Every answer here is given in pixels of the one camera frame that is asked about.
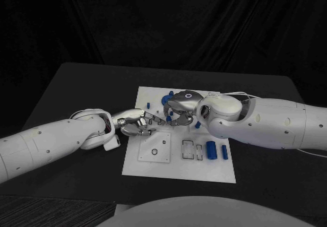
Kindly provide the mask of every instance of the white platform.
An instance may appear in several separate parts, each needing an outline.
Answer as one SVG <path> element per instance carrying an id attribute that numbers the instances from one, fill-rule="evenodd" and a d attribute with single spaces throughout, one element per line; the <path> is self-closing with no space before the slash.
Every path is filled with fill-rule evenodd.
<path id="1" fill-rule="evenodd" d="M 166 120 L 163 113 L 162 98 L 165 95 L 169 94 L 172 90 L 175 93 L 178 93 L 186 89 L 140 87 L 136 108 L 142 108 L 149 113 L 157 115 Z M 209 93 L 208 91 L 196 92 L 199 92 L 203 96 L 206 96 Z M 175 113 L 172 118 L 176 119 L 178 117 L 179 115 Z M 222 140 L 214 137 L 203 127 L 196 129 L 195 128 L 196 122 L 198 122 L 196 117 L 192 125 L 189 126 L 172 127 L 169 125 L 166 126 L 157 125 L 157 123 L 153 122 L 153 125 L 149 125 L 149 128 L 157 129 L 153 136 L 130 137 L 126 151 L 123 175 L 237 183 L 228 139 Z M 163 146 L 163 140 L 167 141 L 169 137 L 170 147 Z M 146 142 L 147 147 L 146 149 L 143 148 L 140 150 L 140 146 L 144 147 L 146 140 L 152 140 L 152 142 L 150 143 Z M 198 160 L 196 158 L 195 159 L 182 158 L 183 140 L 192 140 L 195 142 L 195 150 L 196 145 L 202 145 L 203 155 L 202 161 Z M 215 160 L 209 160 L 206 156 L 208 141 L 216 142 L 218 159 Z M 224 160 L 222 145 L 227 145 L 228 160 Z M 159 152 L 157 155 L 150 154 L 150 151 L 155 148 L 157 149 Z M 144 155 L 147 157 L 146 158 L 147 161 L 144 160 L 140 161 L 140 157 L 144 157 Z"/>

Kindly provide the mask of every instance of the table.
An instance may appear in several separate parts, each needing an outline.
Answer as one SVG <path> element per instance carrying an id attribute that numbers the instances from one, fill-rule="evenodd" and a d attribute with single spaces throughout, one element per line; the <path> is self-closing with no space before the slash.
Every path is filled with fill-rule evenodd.
<path id="1" fill-rule="evenodd" d="M 117 113 L 134 108 L 139 86 L 221 92 L 303 102 L 288 77 L 162 70 L 65 63 L 23 130 L 68 119 L 87 108 Z M 273 150 L 229 140 L 237 184 L 121 175 L 129 137 L 121 147 L 74 154 L 0 185 L 0 194 L 108 201 L 139 205 L 179 196 L 219 196 L 291 215 L 327 215 L 327 159 L 297 150 Z"/>

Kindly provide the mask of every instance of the blue cylinder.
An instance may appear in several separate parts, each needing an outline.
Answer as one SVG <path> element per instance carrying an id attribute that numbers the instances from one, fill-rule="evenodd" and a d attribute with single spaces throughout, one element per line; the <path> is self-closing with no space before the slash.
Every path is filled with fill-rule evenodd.
<path id="1" fill-rule="evenodd" d="M 206 153 L 208 153 L 208 159 L 211 159 L 211 160 L 216 159 L 216 143 L 215 143 L 215 141 L 206 142 Z"/>
<path id="2" fill-rule="evenodd" d="M 222 146 L 222 151 L 224 151 L 224 159 L 228 160 L 227 145 Z"/>
<path id="3" fill-rule="evenodd" d="M 201 128 L 201 125 L 202 125 L 202 123 L 201 122 L 196 122 L 196 128 L 198 129 Z"/>

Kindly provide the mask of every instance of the robotic hand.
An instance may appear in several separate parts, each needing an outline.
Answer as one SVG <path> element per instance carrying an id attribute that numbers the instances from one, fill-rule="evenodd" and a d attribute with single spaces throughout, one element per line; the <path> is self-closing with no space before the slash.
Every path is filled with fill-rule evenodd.
<path id="1" fill-rule="evenodd" d="M 221 139 L 273 149 L 327 150 L 327 108 L 271 98 L 240 101 L 229 95 L 248 94 L 218 92 L 203 97 L 189 90 L 176 93 L 163 111 L 167 114 L 172 108 L 180 118 L 167 124 L 189 125 L 196 116 Z"/>
<path id="2" fill-rule="evenodd" d="M 81 149 L 120 146 L 116 129 L 127 136 L 150 136 L 146 118 L 166 121 L 142 109 L 111 116 L 103 109 L 87 109 L 70 119 L 38 126 L 0 140 L 0 183 L 54 162 Z"/>

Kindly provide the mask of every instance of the white board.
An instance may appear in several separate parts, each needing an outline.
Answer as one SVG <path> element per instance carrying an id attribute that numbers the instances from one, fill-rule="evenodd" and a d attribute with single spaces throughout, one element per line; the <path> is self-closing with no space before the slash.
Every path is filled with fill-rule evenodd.
<path id="1" fill-rule="evenodd" d="M 139 87 L 136 108 L 142 108 L 149 113 L 157 115 L 160 118 L 166 120 L 162 98 L 165 95 L 169 94 L 170 91 L 178 93 L 185 90 L 186 89 Z M 206 96 L 209 93 L 209 91 L 196 91 L 196 92 L 199 92 L 203 96 Z M 179 118 L 179 115 L 175 113 L 175 115 L 172 116 L 172 119 L 175 120 L 176 118 Z M 169 162 L 157 162 L 156 160 L 152 160 L 152 158 L 149 158 L 149 161 L 140 161 L 139 157 L 144 153 L 144 149 L 140 150 L 140 146 L 142 146 L 142 141 L 146 140 L 146 137 L 129 138 L 123 175 L 237 183 L 232 154 L 231 154 L 228 139 L 222 140 L 214 137 L 208 133 L 205 127 L 202 126 L 199 129 L 196 129 L 195 128 L 196 122 L 198 120 L 195 117 L 195 121 L 189 126 L 178 126 L 178 127 L 172 127 L 169 125 L 162 126 L 162 125 L 157 125 L 156 122 L 153 122 L 153 124 L 149 125 L 149 128 L 157 129 L 157 131 L 152 136 L 157 138 L 157 146 L 160 146 L 160 143 L 163 143 L 163 140 L 165 140 L 165 137 L 159 136 L 157 133 L 166 132 L 167 135 L 170 135 L 170 149 L 167 149 L 167 152 L 170 153 Z M 196 145 L 202 146 L 203 160 L 198 160 L 198 158 L 183 159 L 182 157 L 183 140 L 193 141 L 195 154 L 199 153 L 196 149 Z M 216 142 L 218 159 L 215 160 L 208 159 L 208 155 L 206 155 L 208 141 Z M 224 160 L 222 145 L 227 145 L 228 160 Z"/>

